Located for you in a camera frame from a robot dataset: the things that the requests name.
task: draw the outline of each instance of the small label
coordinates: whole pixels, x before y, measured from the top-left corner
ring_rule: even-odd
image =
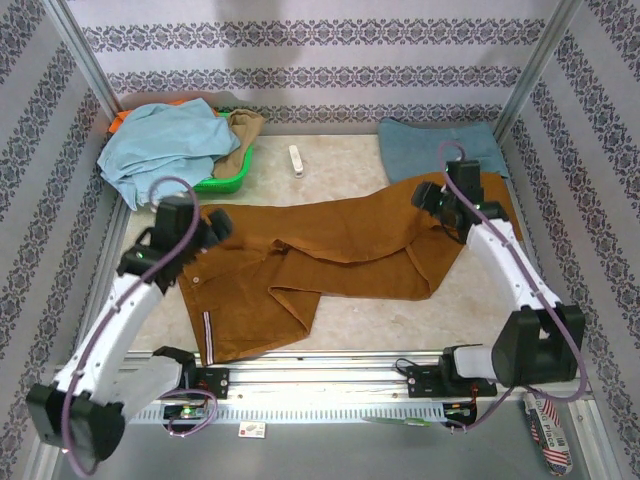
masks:
[[[266,433],[264,422],[240,422],[239,437],[244,438],[264,438]]]

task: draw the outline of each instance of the white remote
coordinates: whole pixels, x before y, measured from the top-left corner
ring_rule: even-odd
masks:
[[[296,178],[302,178],[304,175],[304,168],[302,167],[302,159],[300,158],[300,152],[295,145],[289,146],[289,155],[291,155],[291,163],[293,163],[293,171]]]

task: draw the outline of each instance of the beige cloth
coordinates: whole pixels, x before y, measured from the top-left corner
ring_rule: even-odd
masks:
[[[244,156],[262,131],[262,126],[266,121],[259,113],[251,110],[238,109],[231,112],[227,117],[231,131],[240,140],[240,146],[224,158],[218,160],[213,167],[213,178],[235,177],[244,164]]]

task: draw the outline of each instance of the green basket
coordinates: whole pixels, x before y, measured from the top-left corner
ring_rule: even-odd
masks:
[[[228,117],[228,113],[219,112],[221,117]],[[197,184],[193,189],[199,193],[234,193],[240,190],[244,177],[249,173],[249,167],[251,167],[251,157],[253,156],[253,145],[247,148],[244,154],[244,162],[242,164],[242,170],[237,175],[231,178],[207,178]]]

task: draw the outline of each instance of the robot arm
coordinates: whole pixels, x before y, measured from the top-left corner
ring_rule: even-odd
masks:
[[[193,214],[194,205],[189,199],[169,197],[162,200],[155,226],[146,229],[122,256],[109,298],[71,360],[55,376],[53,383],[36,384],[30,389],[27,407],[45,443],[65,446],[61,428],[63,400],[85,353],[89,356],[83,375],[71,392],[70,424],[75,448],[97,461],[103,461],[113,453],[126,423],[146,405],[176,388],[189,389],[196,384],[195,356],[169,347],[154,352],[149,362],[134,373],[122,379],[117,376],[142,322],[162,301],[184,265],[193,261],[198,251],[211,248],[230,235],[231,222],[222,210],[210,215],[210,224],[200,219],[191,241],[180,254],[148,282],[140,283],[115,314],[112,311],[123,293],[139,283],[140,277],[184,238]],[[147,235],[149,242],[143,244]],[[107,315],[113,316],[103,326],[98,343],[91,347],[90,339]]]
[[[492,347],[473,345],[445,349],[439,365],[442,381],[468,385],[474,379],[489,379],[497,380],[505,387],[515,387],[572,380],[576,375],[577,360],[541,298],[552,306],[578,349],[585,328],[583,313],[577,306],[563,305],[542,281],[520,248],[513,226],[499,203],[484,201],[479,163],[448,162],[447,172],[464,196],[484,213],[508,243],[503,243],[456,195],[439,185],[424,182],[416,189],[412,203],[438,219],[443,228],[457,231],[457,240],[466,243],[480,259],[512,313]],[[520,262],[508,248],[515,249]],[[535,290],[530,286],[530,279]]]

